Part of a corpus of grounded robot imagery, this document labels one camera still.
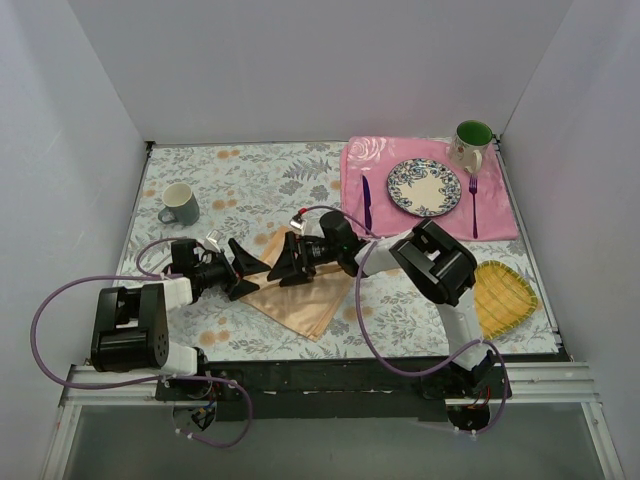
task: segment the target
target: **mug handle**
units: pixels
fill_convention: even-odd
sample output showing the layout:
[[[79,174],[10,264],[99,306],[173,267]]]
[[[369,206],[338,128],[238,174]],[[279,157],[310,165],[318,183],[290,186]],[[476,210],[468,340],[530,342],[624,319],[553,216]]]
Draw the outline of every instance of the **mug handle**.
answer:
[[[474,150],[473,155],[474,157],[476,157],[476,166],[469,173],[478,173],[480,171],[480,167],[482,166],[482,153],[480,153],[480,150]]]
[[[165,220],[164,218],[166,213],[169,213],[169,215],[171,215],[171,217],[169,217],[167,220]],[[158,212],[158,220],[160,220],[160,222],[164,223],[165,225],[169,225],[170,223],[176,223],[178,221],[178,219],[173,214],[173,212],[169,210],[169,208],[167,207],[164,207],[162,210]]]

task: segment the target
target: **purple fork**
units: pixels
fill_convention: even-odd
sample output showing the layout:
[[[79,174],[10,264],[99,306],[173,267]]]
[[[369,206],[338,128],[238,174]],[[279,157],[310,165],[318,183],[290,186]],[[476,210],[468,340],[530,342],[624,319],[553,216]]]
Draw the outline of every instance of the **purple fork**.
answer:
[[[478,221],[476,220],[476,193],[478,193],[478,177],[471,175],[469,180],[469,193],[473,196],[473,238],[478,238]]]

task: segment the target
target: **cloth napkin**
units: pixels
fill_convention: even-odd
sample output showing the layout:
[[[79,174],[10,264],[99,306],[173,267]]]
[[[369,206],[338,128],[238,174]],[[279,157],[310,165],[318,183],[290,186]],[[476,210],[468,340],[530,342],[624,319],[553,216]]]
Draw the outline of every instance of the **cloth napkin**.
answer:
[[[412,158],[430,158],[444,163],[457,175],[462,198],[449,213],[435,222],[458,240],[492,241],[518,238],[509,195],[493,145],[485,154],[478,172],[476,217],[478,238],[473,238],[473,200],[469,193],[469,174],[451,165],[446,155],[448,143],[423,138],[353,137],[340,157],[342,209],[364,223],[362,175],[371,192],[372,230],[391,236],[412,228],[419,217],[401,210],[387,192],[387,176],[398,163]],[[364,232],[354,225],[358,235]]]
[[[287,230],[287,227],[281,227],[276,232],[260,260],[271,266],[276,263]],[[260,290],[241,300],[314,342],[327,329],[353,285],[353,278],[337,263],[316,267],[313,282],[293,287],[281,288],[278,282],[267,282],[267,274],[253,275],[250,280],[260,285]]]

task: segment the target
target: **purple knife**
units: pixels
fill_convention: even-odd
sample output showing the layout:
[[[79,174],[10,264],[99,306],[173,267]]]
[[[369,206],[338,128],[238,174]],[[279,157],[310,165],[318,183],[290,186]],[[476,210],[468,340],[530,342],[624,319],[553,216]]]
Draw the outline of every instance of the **purple knife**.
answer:
[[[362,175],[362,194],[364,197],[364,226],[371,230],[373,226],[373,220],[371,219],[371,192],[369,191],[367,177],[364,175]]]

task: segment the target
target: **pink placemat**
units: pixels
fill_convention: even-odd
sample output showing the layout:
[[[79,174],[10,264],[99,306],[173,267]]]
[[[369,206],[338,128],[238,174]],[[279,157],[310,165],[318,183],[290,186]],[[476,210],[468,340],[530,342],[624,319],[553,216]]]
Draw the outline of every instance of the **pink placemat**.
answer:
[[[412,158],[430,158],[444,163],[460,179],[462,198],[449,213],[435,221],[458,240],[492,241],[518,237],[509,195],[502,178],[500,164],[493,145],[489,146],[478,173],[476,216],[478,238],[473,238],[473,200],[469,193],[469,174],[451,165],[447,158],[447,143],[423,138],[353,137],[340,157],[342,209],[364,223],[362,175],[367,177],[371,192],[372,230],[390,236],[412,228],[421,221],[404,212],[387,192],[387,176],[398,163]],[[358,226],[359,235],[364,232]]]

